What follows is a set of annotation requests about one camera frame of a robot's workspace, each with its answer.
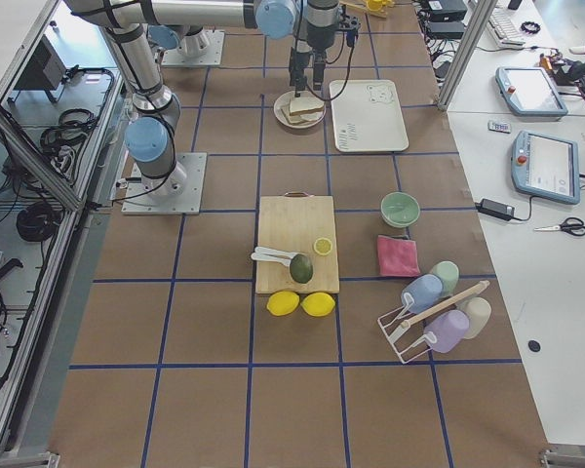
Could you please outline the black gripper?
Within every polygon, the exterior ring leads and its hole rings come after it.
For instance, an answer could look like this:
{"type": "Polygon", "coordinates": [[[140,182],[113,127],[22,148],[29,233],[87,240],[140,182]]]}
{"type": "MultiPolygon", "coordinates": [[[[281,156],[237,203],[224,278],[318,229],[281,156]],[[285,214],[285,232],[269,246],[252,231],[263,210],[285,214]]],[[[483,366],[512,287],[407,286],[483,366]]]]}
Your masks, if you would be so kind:
{"type": "MultiPolygon", "coordinates": [[[[321,91],[326,68],[326,53],[335,41],[337,32],[359,30],[359,20],[350,16],[336,0],[308,0],[304,6],[303,18],[306,23],[306,42],[312,48],[312,90],[321,91]]],[[[310,61],[309,52],[300,52],[291,47],[289,59],[290,86],[296,93],[305,90],[307,79],[305,69],[310,61]]]]}

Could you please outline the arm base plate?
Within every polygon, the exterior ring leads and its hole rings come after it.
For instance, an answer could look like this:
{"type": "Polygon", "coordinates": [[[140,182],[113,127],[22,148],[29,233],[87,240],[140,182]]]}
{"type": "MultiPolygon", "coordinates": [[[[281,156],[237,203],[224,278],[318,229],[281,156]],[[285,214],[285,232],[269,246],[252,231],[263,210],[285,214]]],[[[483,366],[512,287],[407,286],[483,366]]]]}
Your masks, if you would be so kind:
{"type": "Polygon", "coordinates": [[[184,36],[174,49],[168,49],[162,58],[165,67],[219,66],[225,33],[222,30],[202,29],[184,36]]]}
{"type": "Polygon", "coordinates": [[[124,215],[197,215],[200,212],[203,183],[207,166],[204,152],[177,153],[178,170],[157,190],[144,194],[157,186],[143,186],[141,181],[126,185],[126,200],[121,212],[124,215]]]}

